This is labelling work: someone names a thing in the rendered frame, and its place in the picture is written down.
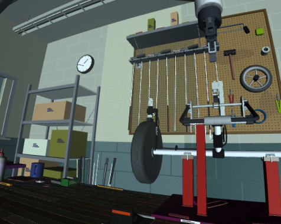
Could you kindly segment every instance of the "bottle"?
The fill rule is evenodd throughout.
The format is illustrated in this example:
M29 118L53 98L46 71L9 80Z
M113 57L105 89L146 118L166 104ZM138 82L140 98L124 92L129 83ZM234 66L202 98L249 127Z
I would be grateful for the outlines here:
M0 181L4 180L6 162L7 162L7 157L4 156L4 152L2 148L0 152Z

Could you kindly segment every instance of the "large black wheel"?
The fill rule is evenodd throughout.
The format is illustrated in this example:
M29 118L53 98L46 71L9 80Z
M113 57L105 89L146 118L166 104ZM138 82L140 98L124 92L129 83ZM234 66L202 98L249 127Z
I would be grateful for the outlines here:
M264 75L257 75L257 70ZM248 91L259 93L270 87L272 75L270 71L261 65L251 65L244 69L240 76L241 85Z
M133 174L140 183L153 183L161 170L163 155L153 155L155 147L156 124L144 121L139 124L133 135L131 164ZM158 130L158 148L162 149L162 137Z

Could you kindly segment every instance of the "bicycle handlebar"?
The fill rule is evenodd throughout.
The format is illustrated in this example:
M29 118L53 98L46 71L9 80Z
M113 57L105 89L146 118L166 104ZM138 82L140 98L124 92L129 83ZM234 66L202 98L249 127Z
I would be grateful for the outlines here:
M248 124L253 124L255 123L260 117L259 115L255 112L254 109L250 106L248 101L244 102L244 105L248 108L248 110L252 113L253 116L246 116L246 117L229 117L229 116L215 116L219 117L221 119L214 119L213 124L206 124L206 125L223 125L223 124L236 124L236 123L248 123ZM206 120L208 117L205 118L185 118L185 115L187 114L188 110L190 109L189 105L186 105L186 108L179 119L179 122L181 122L184 126L189 126L190 124L205 124Z

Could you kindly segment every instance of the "white box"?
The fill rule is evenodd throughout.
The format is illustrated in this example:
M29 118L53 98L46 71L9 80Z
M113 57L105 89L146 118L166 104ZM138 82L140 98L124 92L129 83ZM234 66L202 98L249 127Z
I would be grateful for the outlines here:
M48 139L25 139L23 154L35 156L48 156L50 140Z

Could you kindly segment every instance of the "black handlebar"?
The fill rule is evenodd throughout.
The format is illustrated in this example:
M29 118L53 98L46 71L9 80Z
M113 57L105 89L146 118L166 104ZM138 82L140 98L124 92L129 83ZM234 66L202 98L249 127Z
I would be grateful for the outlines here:
M232 117L231 118L231 122L233 122L233 123L236 123L236 122L246 122L248 124L253 124L253 123L255 123L260 118L260 116L255 112L255 110L252 109L252 107L250 106L248 101L245 101L244 105L248 108L248 110L252 113L253 116ZM203 118L195 118L195 119L185 118L185 115L187 114L189 109L190 109L190 106L186 105L186 108L185 108L181 118L179 119L179 122L181 122L184 126L189 126L190 124L201 124L201 123L204 123L204 119Z

